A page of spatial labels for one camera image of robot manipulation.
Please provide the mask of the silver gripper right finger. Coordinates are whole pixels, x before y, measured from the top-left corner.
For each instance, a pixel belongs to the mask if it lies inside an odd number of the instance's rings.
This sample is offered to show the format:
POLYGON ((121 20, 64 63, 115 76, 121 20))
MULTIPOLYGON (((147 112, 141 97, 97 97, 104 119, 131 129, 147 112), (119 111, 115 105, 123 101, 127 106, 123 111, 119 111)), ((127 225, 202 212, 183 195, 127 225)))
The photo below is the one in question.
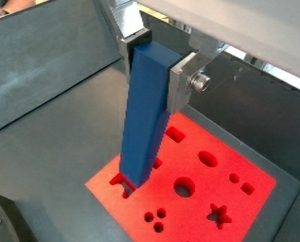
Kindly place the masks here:
POLYGON ((200 94, 207 90, 211 78, 204 74, 206 66, 226 50, 228 44, 192 29, 190 46, 195 49, 171 69, 168 111, 178 113, 190 103, 192 91, 200 94))

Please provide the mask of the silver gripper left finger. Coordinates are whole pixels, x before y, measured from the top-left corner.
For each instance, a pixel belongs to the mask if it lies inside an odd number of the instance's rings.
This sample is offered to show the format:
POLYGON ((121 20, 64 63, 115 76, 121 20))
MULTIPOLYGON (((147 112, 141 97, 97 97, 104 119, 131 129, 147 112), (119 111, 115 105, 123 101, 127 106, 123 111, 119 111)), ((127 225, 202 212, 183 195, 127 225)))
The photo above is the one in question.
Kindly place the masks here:
POLYGON ((120 49, 127 75, 131 76, 133 48, 152 41, 135 0, 100 0, 105 20, 120 49))

